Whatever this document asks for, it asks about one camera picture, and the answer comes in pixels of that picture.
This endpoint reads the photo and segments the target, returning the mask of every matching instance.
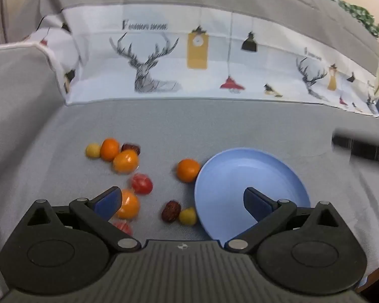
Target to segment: blue plate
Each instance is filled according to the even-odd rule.
[[[275,201],[285,198],[299,207],[310,207],[306,188],[283,162],[257,149],[225,150],[207,161],[195,183],[199,219],[209,236],[222,245],[257,223],[243,205],[247,187]]]

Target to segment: metal screw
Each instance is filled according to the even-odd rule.
[[[134,248],[138,242],[132,238],[124,238],[118,241],[118,246],[120,248]]]
[[[248,242],[246,242],[243,239],[233,239],[229,241],[228,246],[232,249],[242,250],[245,249],[249,245]]]

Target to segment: black lamp illustration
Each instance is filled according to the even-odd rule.
[[[347,81],[353,82],[355,80],[354,72],[352,72],[352,76],[350,78],[347,78]]]
[[[252,17],[251,18],[251,31],[249,32],[248,37],[243,42],[241,46],[241,50],[257,52],[257,43],[254,41],[253,26],[254,26],[254,18]]]
[[[62,29],[70,33],[70,28],[65,22],[62,24]]]

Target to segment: antler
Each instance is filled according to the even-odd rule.
[[[307,79],[307,69],[308,69],[308,66],[306,66],[304,69],[302,68],[302,63],[303,63],[306,59],[307,59],[307,57],[304,58],[304,59],[302,59],[301,62],[298,62],[298,59],[296,59],[296,67],[297,67],[298,71],[303,75],[303,79],[302,79],[303,82],[305,82],[306,84],[307,84],[307,83],[310,83],[310,85],[313,85],[313,84],[315,84],[318,80],[320,80],[320,79],[326,77],[327,72],[326,72],[325,70],[324,70],[322,73],[320,73],[320,71],[318,71],[316,76],[314,76],[311,80],[308,80],[308,79]]]
[[[137,56],[132,53],[132,43],[129,45],[128,51],[126,51],[125,48],[121,48],[121,41],[125,37],[125,35],[126,33],[121,36],[116,46],[111,38],[109,38],[109,42],[111,43],[111,46],[116,51],[116,53],[118,53],[120,56],[128,58],[129,63],[133,67],[137,67],[140,65],[140,62],[138,61]]]
[[[155,52],[152,53],[148,60],[146,61],[146,63],[150,63],[150,62],[153,62],[155,61],[157,58],[160,58],[162,56],[165,56],[167,54],[169,54],[170,52],[172,52],[175,48],[175,46],[177,45],[178,43],[178,40],[176,40],[176,42],[174,43],[174,45],[172,47],[170,47],[170,40],[167,38],[167,36],[162,33],[162,36],[164,37],[164,39],[166,40],[166,46],[162,49],[162,51],[160,52],[159,50],[159,46],[156,44],[156,48],[155,48]]]

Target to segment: deer head illustration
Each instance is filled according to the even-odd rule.
[[[302,77],[302,81],[303,83],[306,85],[306,89],[307,89],[307,92],[308,94],[310,94],[311,96],[315,97],[315,98],[318,98],[320,100],[326,100],[328,101],[325,97],[317,94],[316,92],[314,92],[312,89],[311,89],[311,86],[313,86],[318,80],[322,79],[322,78],[325,78],[326,75],[327,75],[327,72],[325,70],[323,70],[323,72],[320,72],[320,70],[317,72],[317,75],[316,76],[313,76],[310,80],[308,79],[308,75],[307,75],[307,69],[309,66],[306,66],[305,68],[302,67],[302,63],[306,60],[307,58],[304,58],[302,59],[300,62],[298,61],[298,59],[296,59],[296,67],[298,69],[298,71],[303,75]]]
[[[155,52],[152,53],[145,62],[140,62],[138,61],[137,56],[132,53],[132,44],[129,45],[127,51],[124,47],[121,47],[121,41],[125,37],[125,35],[126,33],[121,36],[116,46],[111,38],[109,38],[109,42],[111,43],[111,46],[116,51],[116,53],[118,53],[120,56],[127,58],[129,60],[129,64],[136,69],[135,91],[152,92],[155,90],[179,90],[179,84],[177,82],[153,80],[149,75],[149,71],[157,65],[157,59],[171,53],[176,47],[179,39],[176,40],[173,46],[170,46],[170,41],[168,40],[166,35],[162,33],[162,36],[166,40],[166,46],[162,49],[162,51],[160,51],[159,46],[156,44]]]

